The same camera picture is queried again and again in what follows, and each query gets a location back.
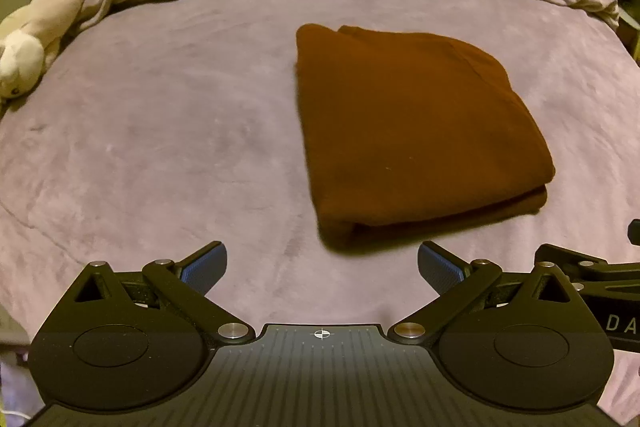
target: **brown cloth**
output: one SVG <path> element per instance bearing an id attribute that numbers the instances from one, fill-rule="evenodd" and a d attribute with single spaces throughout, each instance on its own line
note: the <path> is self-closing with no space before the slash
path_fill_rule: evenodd
<path id="1" fill-rule="evenodd" d="M 555 169 L 501 64 L 433 34 L 308 24 L 297 32 L 310 190 L 329 240 L 358 225 L 533 213 Z"/>

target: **metal screw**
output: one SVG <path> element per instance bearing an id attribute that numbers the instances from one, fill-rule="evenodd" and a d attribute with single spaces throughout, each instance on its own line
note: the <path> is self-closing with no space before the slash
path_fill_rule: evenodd
<path id="1" fill-rule="evenodd" d="M 424 335 L 424 327 L 415 322 L 403 322 L 394 328 L 396 335 L 406 339 L 417 339 Z"/>
<path id="2" fill-rule="evenodd" d="M 226 339 L 239 339 L 249 332 L 249 328 L 244 324 L 229 322 L 218 328 L 218 334 Z"/>

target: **white stuffed animal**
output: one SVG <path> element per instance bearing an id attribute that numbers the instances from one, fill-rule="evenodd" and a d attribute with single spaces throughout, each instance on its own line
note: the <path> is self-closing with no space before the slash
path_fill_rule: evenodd
<path id="1" fill-rule="evenodd" d="M 84 0 L 31 0 L 0 23 L 0 99 L 36 85 L 58 56 Z"/>

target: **bed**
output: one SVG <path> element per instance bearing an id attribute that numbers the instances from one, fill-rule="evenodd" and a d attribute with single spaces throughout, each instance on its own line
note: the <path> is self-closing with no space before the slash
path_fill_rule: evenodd
<path id="1" fill-rule="evenodd" d="M 380 323 L 435 298 L 426 237 L 319 238 L 296 111 L 296 30 L 430 32 L 497 58 L 556 166 L 535 215 L 432 239 L 530 271 L 542 243 L 639 260 L 640 71 L 616 0 L 87 0 L 81 30 L 0 121 L 0 303 L 33 336 L 89 261 L 139 270 L 218 239 L 207 295 L 252 324 Z M 600 405 L 640 413 L 640 355 L 616 352 Z"/>

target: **white lettering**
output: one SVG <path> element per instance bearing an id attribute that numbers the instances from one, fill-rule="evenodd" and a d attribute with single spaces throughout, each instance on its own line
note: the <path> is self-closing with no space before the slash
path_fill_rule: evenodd
<path id="1" fill-rule="evenodd" d="M 632 330 L 634 332 L 634 334 L 636 334 L 636 318 L 632 318 L 631 322 L 629 322 L 629 325 L 626 327 L 625 333 L 628 330 Z"/>
<path id="2" fill-rule="evenodd" d="M 616 325 L 611 327 L 611 319 L 616 320 Z M 618 328 L 618 324 L 620 324 L 620 317 L 617 315 L 609 315 L 609 320 L 607 321 L 607 331 L 613 331 Z"/>

